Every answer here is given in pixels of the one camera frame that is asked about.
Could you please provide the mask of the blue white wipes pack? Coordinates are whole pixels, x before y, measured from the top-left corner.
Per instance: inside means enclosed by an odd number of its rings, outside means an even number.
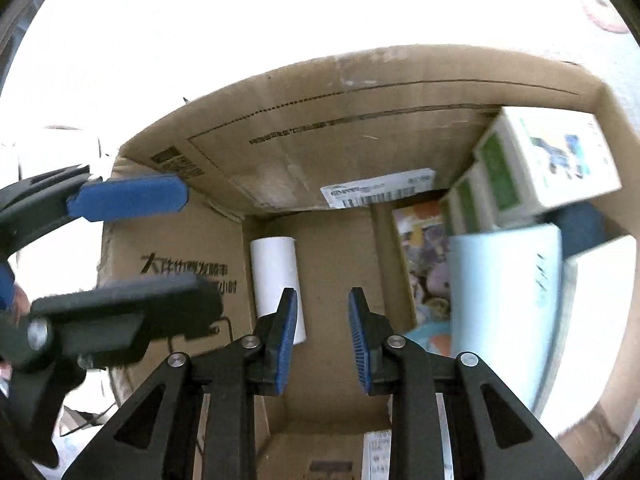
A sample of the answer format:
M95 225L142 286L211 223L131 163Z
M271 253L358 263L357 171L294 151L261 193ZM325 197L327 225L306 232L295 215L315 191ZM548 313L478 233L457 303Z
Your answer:
M477 354L528 408L546 374L561 263L551 223L449 239L451 353Z

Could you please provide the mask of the white paper tube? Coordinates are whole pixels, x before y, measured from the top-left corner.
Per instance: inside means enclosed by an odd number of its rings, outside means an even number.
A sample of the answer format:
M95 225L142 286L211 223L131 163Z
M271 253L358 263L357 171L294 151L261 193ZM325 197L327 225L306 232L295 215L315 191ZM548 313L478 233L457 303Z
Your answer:
M250 242L256 313L258 318L277 311L282 292L292 288L297 292L297 318L294 344L306 341L302 289L299 285L296 245L293 237L273 236Z

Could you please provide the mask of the colourful picture card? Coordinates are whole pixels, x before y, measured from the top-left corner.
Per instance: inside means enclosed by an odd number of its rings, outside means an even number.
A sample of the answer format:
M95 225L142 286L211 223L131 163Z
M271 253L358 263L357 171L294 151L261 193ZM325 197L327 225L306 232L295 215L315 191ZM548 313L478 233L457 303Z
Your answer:
M437 200L393 211L416 325L450 320L448 232Z

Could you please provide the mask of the dark blue denim pouch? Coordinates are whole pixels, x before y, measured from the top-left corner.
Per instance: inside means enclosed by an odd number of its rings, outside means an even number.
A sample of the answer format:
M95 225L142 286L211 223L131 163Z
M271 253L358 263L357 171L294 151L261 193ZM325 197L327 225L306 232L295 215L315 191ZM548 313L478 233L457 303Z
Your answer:
M549 211L544 215L544 221L560 229L564 260L606 241L603 216L589 202L569 204Z

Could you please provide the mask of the brown cardboard box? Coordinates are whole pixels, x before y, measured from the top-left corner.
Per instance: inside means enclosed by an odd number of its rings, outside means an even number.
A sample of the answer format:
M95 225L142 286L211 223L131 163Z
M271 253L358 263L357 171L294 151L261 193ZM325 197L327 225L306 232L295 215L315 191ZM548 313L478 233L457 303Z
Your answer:
M201 353L255 322L254 235L296 241L307 339L280 399L257 401L257 474L300 479L318 458L356 462L383 407L359 390L346 300L363 288L393 326L410 323L390 208L333 208L321 190L432 170L441 190L503 105L591 112L623 177L600 198L614 226L639 227L639 139L608 86L583 68L469 46L411 46L329 56L232 84L183 105L129 140L114 175L182 177L182 211L104 226L99 281L202 272L219 283L228 322L190 341Z

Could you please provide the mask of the spiral notebook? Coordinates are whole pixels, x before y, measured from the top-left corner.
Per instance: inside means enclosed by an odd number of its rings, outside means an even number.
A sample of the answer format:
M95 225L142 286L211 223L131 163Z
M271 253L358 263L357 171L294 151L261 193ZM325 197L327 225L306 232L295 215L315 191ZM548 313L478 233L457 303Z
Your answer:
M553 437L584 419L612 374L634 296L637 241L623 235L567 258L534 414Z

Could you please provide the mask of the panda print carton box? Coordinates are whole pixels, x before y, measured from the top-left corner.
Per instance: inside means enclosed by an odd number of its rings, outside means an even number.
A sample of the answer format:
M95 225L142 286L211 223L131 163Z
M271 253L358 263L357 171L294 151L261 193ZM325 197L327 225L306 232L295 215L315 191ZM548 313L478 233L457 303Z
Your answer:
M505 106L474 156L484 168L499 226L622 188L597 119L577 110Z

